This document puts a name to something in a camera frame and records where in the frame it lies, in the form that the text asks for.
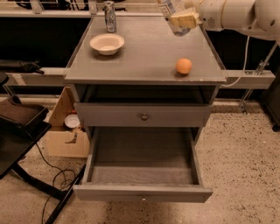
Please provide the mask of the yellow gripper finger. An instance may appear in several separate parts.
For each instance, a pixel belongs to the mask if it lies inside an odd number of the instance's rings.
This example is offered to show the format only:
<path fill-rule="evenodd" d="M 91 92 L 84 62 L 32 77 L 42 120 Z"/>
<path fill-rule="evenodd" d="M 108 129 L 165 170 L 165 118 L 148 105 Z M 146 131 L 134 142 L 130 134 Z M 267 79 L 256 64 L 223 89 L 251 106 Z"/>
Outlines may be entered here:
<path fill-rule="evenodd" d="M 200 14 L 194 7 L 171 14 L 169 21 L 175 26 L 188 29 L 193 29 L 202 23 Z"/>

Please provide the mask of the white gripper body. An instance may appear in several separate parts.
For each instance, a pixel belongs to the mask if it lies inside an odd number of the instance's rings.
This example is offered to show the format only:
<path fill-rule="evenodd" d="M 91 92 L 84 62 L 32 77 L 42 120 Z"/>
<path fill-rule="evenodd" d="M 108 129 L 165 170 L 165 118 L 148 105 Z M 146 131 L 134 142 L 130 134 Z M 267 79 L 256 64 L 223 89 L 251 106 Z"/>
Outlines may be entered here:
<path fill-rule="evenodd" d="M 185 7 L 194 7 L 199 13 L 202 25 L 207 31 L 220 32 L 222 12 L 226 0 L 184 0 Z"/>

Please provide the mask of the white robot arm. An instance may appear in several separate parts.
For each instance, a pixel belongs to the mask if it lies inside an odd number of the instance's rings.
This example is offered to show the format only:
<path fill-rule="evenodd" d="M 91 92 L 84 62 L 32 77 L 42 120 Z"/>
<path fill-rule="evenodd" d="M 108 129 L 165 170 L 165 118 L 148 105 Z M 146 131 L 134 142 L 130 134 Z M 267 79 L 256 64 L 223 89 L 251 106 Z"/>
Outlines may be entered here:
<path fill-rule="evenodd" d="M 181 0 L 183 10 L 172 13 L 172 25 L 208 31 L 232 30 L 280 45 L 280 0 Z"/>

